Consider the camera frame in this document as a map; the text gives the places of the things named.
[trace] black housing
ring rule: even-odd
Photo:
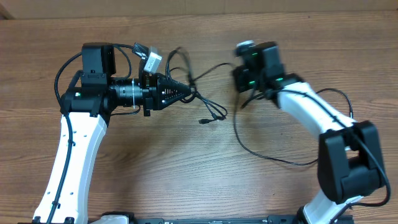
[[[138,47],[144,49],[143,45],[135,44],[133,52]],[[83,70],[76,72],[62,95],[68,112],[100,115],[109,125],[111,113],[117,106],[143,106],[144,116],[150,116],[150,110],[162,110],[192,93],[189,86],[163,74],[151,75],[143,71],[145,59],[140,62],[138,79],[111,77],[116,73],[113,44],[85,43],[81,54]],[[81,87],[75,87],[79,79]]]
[[[246,42],[246,44],[237,46],[235,54],[243,60],[243,65],[235,68],[232,73],[235,89],[239,93],[252,89],[280,90],[287,85],[304,82],[294,73],[285,74],[284,65],[279,57],[279,48],[275,42],[258,45]],[[276,95],[268,95],[267,99],[277,105]]]
[[[337,204],[358,195],[368,196],[384,186],[375,163],[351,137],[352,133],[365,143],[384,170],[379,135],[369,121],[319,135],[318,181],[325,195]],[[358,156],[347,159],[346,146],[358,151]]]

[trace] cable connector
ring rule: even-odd
[[[215,113],[211,113],[211,116],[213,117],[214,120],[217,120],[219,118],[219,116],[217,116],[217,114]]]
[[[199,124],[208,124],[212,121],[215,121],[215,119],[200,119]]]

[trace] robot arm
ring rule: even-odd
[[[246,41],[238,44],[236,55],[244,62],[233,71],[236,90],[240,93],[253,90],[252,95],[259,90],[263,98],[272,100],[291,114],[319,141],[321,190],[299,209],[297,223],[330,223],[347,205],[384,186],[387,180],[381,174],[384,166],[379,136],[373,124],[369,121],[357,123],[341,114],[298,75],[286,75],[276,43],[254,45],[253,41]],[[358,141],[363,142],[374,158]],[[347,149],[358,151],[358,156],[348,159]]]
[[[140,44],[123,47],[131,48],[141,58],[139,78],[111,77],[116,73],[114,48],[119,49],[119,45],[84,44],[81,51],[83,70],[76,73],[62,96],[72,125],[73,146],[64,185],[50,223],[87,223],[88,191],[96,154],[111,113],[117,106],[142,106],[144,116],[150,116],[150,110],[162,110],[191,95],[189,86],[156,73],[162,57],[155,48]],[[78,79],[81,87],[75,87]],[[60,144],[49,184],[32,223],[46,223],[54,206],[68,151],[68,125],[64,116],[61,125]],[[123,221],[126,217],[116,219]]]

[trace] wood grain surface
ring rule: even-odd
[[[355,208],[358,223],[398,222],[398,12],[324,12],[226,16],[114,17],[0,21],[0,222],[29,222],[50,177],[60,133],[53,79],[85,42],[158,47],[190,52],[195,75],[233,57],[247,39],[274,40],[287,71],[314,90],[339,88],[353,102],[358,121],[379,130],[393,187],[382,208]],[[138,58],[131,56],[134,75]],[[116,55],[118,75],[127,62]],[[182,65],[175,59],[171,66]],[[62,74],[64,92],[81,60]],[[198,82],[202,95],[232,112],[235,92],[228,67]],[[173,77],[186,81],[182,73]],[[345,100],[322,96],[346,112]],[[300,168],[256,158],[240,148],[232,117],[207,125],[198,100],[180,102],[151,117],[112,118],[99,148],[88,213],[112,210],[139,218],[260,217],[293,214],[318,192],[316,166]],[[317,141],[272,103],[258,101],[239,112],[242,140],[254,151],[297,162],[317,156]],[[385,190],[365,201],[377,202]]]
[[[397,8],[396,0],[0,0],[0,14],[3,12],[8,19],[394,11]]]

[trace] wooden table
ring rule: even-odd
[[[350,213],[358,223],[398,222],[395,11],[0,21],[0,222],[31,221],[43,196],[60,132],[53,79],[83,43],[139,42],[158,47],[163,56],[184,46],[199,75],[221,62],[240,63],[232,50],[247,39],[278,41],[287,71],[300,74],[315,90],[345,91],[355,118],[370,119],[378,127],[392,200],[382,208]],[[139,59],[131,59],[137,75]],[[125,75],[127,62],[121,54],[116,62],[118,74]],[[183,64],[175,59],[174,65]],[[64,71],[61,92],[78,69],[81,60]],[[174,78],[186,80],[178,72]],[[201,79],[198,88],[232,112],[235,92],[229,68]],[[339,110],[348,110],[339,95],[322,95]],[[231,116],[198,124],[209,117],[195,100],[154,111],[148,118],[112,118],[91,180],[90,218],[112,210],[132,211],[140,218],[293,214],[314,197],[319,189],[316,166],[299,168],[254,157],[236,141]],[[297,162],[317,156],[317,141],[270,102],[255,102],[240,111],[238,128],[258,153]],[[378,190],[366,201],[380,201],[384,194]]]

